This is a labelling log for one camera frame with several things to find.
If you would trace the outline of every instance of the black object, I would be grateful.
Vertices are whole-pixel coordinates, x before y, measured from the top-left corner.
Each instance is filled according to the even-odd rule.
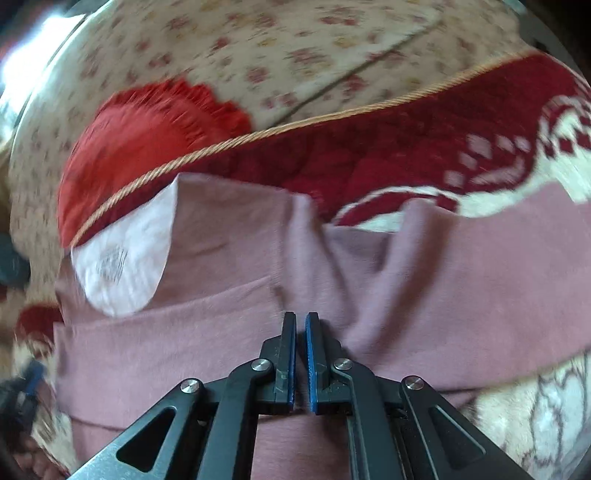
[[[531,480],[422,378],[376,377],[306,318],[310,407],[341,414],[352,480]]]
[[[227,378],[183,380],[70,478],[250,478],[258,416],[293,408],[295,319],[286,313],[281,335]]]
[[[30,434],[37,414],[37,387],[44,367],[32,360],[20,377],[0,384],[0,478],[27,478],[14,461],[11,452],[18,451],[19,438]]]
[[[227,378],[179,383],[70,478],[249,479],[258,416],[294,405],[295,319]],[[305,343],[310,408],[342,416],[352,480],[531,480],[420,377],[395,382],[349,359],[317,313]]]

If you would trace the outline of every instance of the red fabric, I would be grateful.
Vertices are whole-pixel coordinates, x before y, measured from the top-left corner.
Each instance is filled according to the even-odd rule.
[[[53,345],[53,324],[63,321],[57,306],[33,305],[21,312],[14,333],[18,340],[33,336],[35,340]]]
[[[177,157],[252,131],[232,102],[184,80],[113,95],[85,130],[64,168],[57,198],[62,245],[113,192]]]
[[[341,225],[397,211],[410,197],[379,194],[382,189],[428,186],[462,195],[514,188],[532,172],[539,141],[552,154],[552,146],[538,140],[540,119],[552,129],[564,107],[552,99],[582,94],[589,92],[580,91],[569,70],[534,54],[413,102],[292,129],[182,166],[118,202],[79,243],[152,198],[181,171],[309,194],[325,221]],[[588,137],[582,135],[579,144]],[[488,142],[490,151],[470,150],[474,138]],[[368,195],[376,198],[342,215]],[[454,209],[449,197],[436,199]]]

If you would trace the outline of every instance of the pink fabric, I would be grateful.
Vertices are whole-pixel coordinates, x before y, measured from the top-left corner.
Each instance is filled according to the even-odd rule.
[[[283,310],[300,326],[318,311],[376,375],[418,374],[445,391],[571,357],[591,343],[583,208],[557,184],[478,219],[412,200],[399,233],[376,233],[321,225],[306,196],[181,175],[170,255],[146,309],[105,318],[62,265],[57,393],[87,442],[81,460],[108,439],[87,424],[123,429],[181,379],[226,376],[278,334]],[[253,479],[346,478],[337,420],[293,416],[260,430]]]

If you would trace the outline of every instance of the blue gripper pad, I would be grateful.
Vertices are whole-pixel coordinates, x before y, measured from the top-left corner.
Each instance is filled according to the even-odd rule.
[[[316,396],[316,364],[314,363],[314,348],[312,343],[312,329],[310,328],[310,314],[306,316],[306,347],[308,352],[308,389],[310,394],[310,411],[317,413],[318,397]]]
[[[291,345],[290,345],[290,367],[287,374],[288,382],[288,398],[290,409],[293,408],[296,401],[296,326],[291,330]]]
[[[22,389],[26,395],[35,395],[37,387],[43,375],[45,374],[45,367],[37,360],[31,360],[26,370],[22,373],[22,377],[25,381],[24,388]]]

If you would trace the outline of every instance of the floral fabric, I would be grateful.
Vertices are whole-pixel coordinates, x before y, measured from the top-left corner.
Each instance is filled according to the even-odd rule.
[[[260,129],[408,93],[522,47],[515,18],[498,0],[256,5],[112,1],[58,55],[11,159],[11,234],[33,265],[28,303],[55,301],[57,185],[72,146],[113,93],[182,75],[211,85],[220,101],[234,100]],[[402,53],[379,56],[405,38]]]

